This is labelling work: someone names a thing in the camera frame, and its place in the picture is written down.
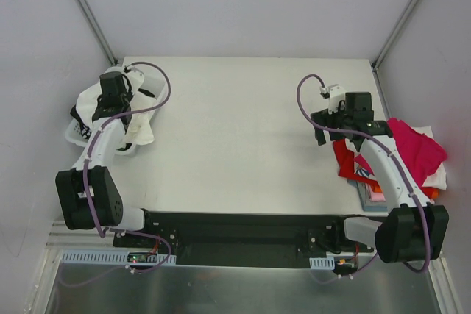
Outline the white floral print t-shirt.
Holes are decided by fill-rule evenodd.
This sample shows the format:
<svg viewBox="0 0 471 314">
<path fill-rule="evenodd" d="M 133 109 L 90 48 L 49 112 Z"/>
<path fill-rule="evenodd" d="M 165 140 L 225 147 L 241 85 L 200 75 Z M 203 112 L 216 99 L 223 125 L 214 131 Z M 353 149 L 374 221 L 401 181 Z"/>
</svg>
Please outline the white floral print t-shirt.
<svg viewBox="0 0 471 314">
<path fill-rule="evenodd" d="M 165 98 L 167 91 L 165 79 L 145 75 L 145 80 L 141 85 L 133 79 L 129 79 L 133 93 L 133 98 L 130 101 L 132 111 L 153 107 Z M 97 99 L 101 92 L 99 83 L 96 83 L 82 91 L 77 98 L 77 103 L 75 104 L 77 112 L 89 128 L 92 127 L 92 115 L 97 107 Z M 138 146 L 152 143 L 154 135 L 151 128 L 151 118 L 154 113 L 155 110 L 147 113 L 133 114 L 124 137 L 124 142 L 137 144 Z"/>
</svg>

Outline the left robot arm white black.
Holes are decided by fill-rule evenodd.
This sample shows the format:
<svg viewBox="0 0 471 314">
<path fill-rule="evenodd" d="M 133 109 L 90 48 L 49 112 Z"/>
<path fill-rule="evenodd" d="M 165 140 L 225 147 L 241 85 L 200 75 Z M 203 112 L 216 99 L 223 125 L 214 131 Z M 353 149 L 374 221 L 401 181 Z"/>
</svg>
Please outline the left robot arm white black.
<svg viewBox="0 0 471 314">
<path fill-rule="evenodd" d="M 71 229 L 105 228 L 130 231 L 141 247 L 155 241 L 155 228 L 145 222 L 145 212 L 125 205 L 109 171 L 130 123 L 132 86 L 127 76 L 111 71 L 99 77 L 101 93 L 92 115 L 92 133 L 81 157 L 55 177 L 65 225 Z"/>
</svg>

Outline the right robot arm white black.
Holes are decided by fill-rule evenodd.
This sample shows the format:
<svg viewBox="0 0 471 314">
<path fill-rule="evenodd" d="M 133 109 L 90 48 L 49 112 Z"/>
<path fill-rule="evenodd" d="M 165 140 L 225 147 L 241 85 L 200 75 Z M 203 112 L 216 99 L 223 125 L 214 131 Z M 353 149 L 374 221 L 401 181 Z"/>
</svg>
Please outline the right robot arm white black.
<svg viewBox="0 0 471 314">
<path fill-rule="evenodd" d="M 376 121 L 369 92 L 347 92 L 339 85 L 321 89 L 328 107 L 310 116 L 319 145 L 343 138 L 353 143 L 367 161 L 386 200 L 383 221 L 348 217 L 331 232 L 339 251 L 357 242 L 376 250 L 385 263 L 410 266 L 421 261 L 427 268 L 439 257 L 449 222 L 442 205 L 433 204 L 414 181 L 397 150 L 385 121 Z"/>
</svg>

